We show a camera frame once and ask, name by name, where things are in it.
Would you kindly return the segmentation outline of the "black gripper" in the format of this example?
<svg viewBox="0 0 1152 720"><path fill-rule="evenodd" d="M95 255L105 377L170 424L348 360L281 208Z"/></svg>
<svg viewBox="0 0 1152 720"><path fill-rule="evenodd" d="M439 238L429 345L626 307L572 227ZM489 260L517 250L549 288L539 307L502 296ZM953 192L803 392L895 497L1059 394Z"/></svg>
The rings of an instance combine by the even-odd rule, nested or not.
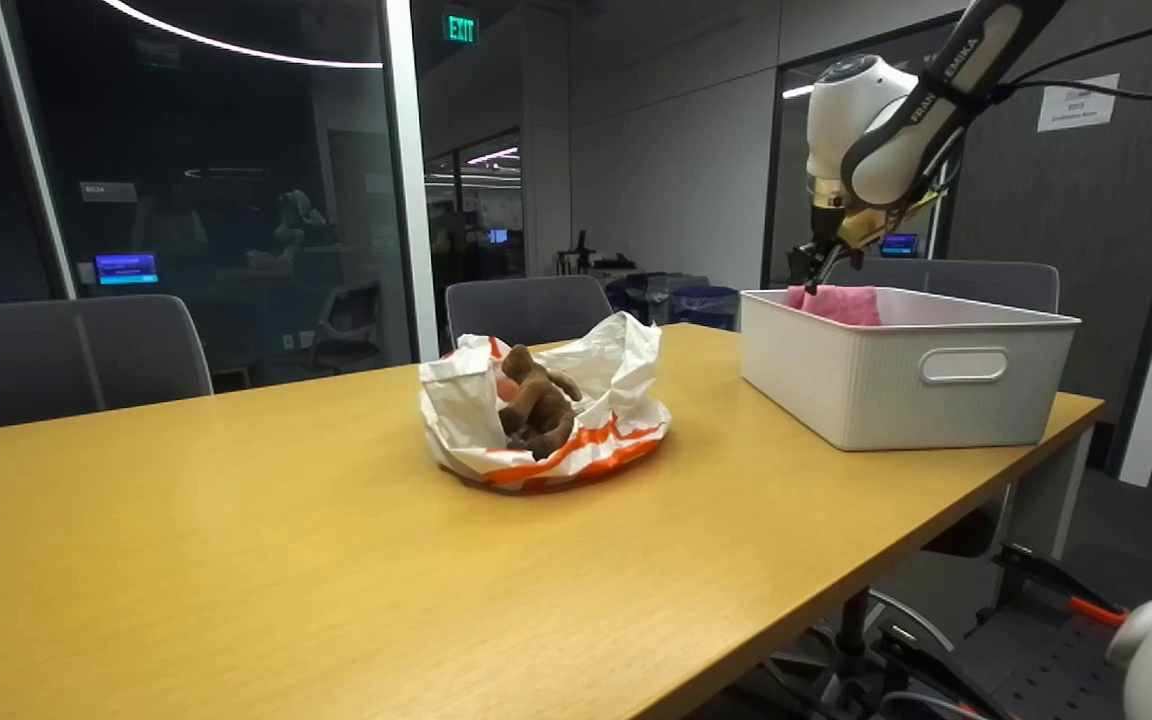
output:
<svg viewBox="0 0 1152 720"><path fill-rule="evenodd" d="M810 238L787 250L787 269L803 288L816 288L839 255L860 255L869 242L873 233L858 215L816 210Z"/></svg>

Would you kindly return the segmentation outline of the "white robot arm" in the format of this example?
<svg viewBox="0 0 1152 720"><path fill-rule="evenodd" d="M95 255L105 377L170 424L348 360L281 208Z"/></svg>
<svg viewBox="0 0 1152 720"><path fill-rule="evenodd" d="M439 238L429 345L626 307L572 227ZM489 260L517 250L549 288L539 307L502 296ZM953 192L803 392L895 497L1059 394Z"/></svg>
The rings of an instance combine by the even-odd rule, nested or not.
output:
<svg viewBox="0 0 1152 720"><path fill-rule="evenodd" d="M791 270L810 288L932 199L938 164L1059 6L1065 0L973 0L918 71L858 52L816 77L803 120L812 227L791 246Z"/></svg>

